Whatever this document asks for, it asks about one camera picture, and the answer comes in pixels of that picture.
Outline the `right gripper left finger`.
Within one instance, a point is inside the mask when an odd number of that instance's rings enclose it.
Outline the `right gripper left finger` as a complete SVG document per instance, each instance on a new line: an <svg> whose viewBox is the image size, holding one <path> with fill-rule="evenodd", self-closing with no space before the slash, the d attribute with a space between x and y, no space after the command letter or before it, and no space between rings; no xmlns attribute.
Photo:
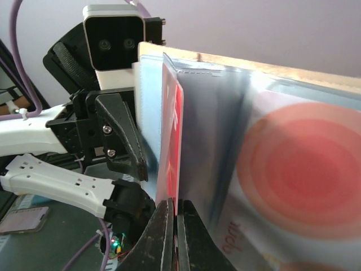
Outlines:
<svg viewBox="0 0 361 271"><path fill-rule="evenodd" d="M174 204L171 198L156 207L143 234L117 270L176 270L174 247Z"/></svg>

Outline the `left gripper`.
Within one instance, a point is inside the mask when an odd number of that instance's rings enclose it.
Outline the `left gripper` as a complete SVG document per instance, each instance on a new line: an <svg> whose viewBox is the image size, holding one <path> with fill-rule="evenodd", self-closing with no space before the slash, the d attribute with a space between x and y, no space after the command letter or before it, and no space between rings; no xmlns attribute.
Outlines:
<svg viewBox="0 0 361 271"><path fill-rule="evenodd" d="M148 181L146 157L134 117L134 88L80 90L71 95L71 101L46 127L67 153L83 158L85 165L99 163L106 155L110 170Z"/></svg>

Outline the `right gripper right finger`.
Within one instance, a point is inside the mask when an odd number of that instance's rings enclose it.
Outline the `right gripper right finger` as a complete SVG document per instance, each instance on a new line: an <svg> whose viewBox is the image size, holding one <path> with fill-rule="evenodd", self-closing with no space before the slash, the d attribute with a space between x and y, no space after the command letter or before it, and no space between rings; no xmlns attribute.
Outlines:
<svg viewBox="0 0 361 271"><path fill-rule="evenodd" d="M236 268L213 242L190 200L178 202L177 269L227 271Z"/></svg>

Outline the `white card holder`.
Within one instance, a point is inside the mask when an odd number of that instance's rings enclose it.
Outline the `white card holder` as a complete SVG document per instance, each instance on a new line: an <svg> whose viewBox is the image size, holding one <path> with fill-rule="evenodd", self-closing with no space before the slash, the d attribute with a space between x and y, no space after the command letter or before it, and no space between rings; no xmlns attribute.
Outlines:
<svg viewBox="0 0 361 271"><path fill-rule="evenodd" d="M360 79L142 42L138 121L197 270L360 269Z"/></svg>

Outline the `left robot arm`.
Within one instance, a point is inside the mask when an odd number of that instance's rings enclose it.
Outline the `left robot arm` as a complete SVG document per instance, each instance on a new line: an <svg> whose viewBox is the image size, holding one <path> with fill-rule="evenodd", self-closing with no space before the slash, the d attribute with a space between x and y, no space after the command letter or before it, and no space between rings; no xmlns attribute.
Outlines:
<svg viewBox="0 0 361 271"><path fill-rule="evenodd" d="M101 163L136 181L147 180L134 90L100 89L91 69L82 24L58 40L44 56L43 64L68 91L70 102L49 124L67 153L45 153L39 158L67 169L74 169L75 158L80 158L83 167Z"/></svg>

